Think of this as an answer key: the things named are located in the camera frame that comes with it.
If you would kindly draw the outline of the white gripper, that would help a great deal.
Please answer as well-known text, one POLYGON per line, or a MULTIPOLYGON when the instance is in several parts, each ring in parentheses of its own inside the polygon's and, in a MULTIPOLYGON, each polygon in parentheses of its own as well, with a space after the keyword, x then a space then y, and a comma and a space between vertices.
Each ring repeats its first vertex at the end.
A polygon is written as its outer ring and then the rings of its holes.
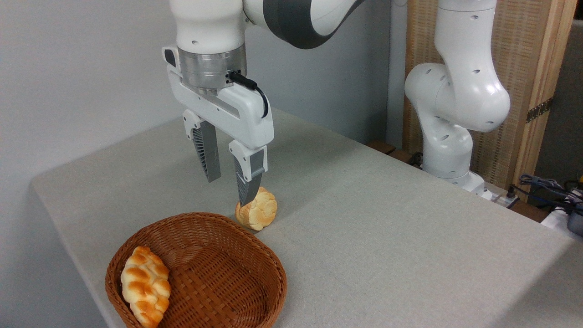
POLYGON ((192 91, 181 81, 177 68, 167 65, 169 83, 183 112, 187 139, 193 141, 208 182, 221 177, 216 128, 233 137, 229 150, 235 159, 235 176, 242 207, 252 202, 267 171, 267 147, 274 138, 271 113, 265 118, 264 100, 234 84, 216 93, 192 91))

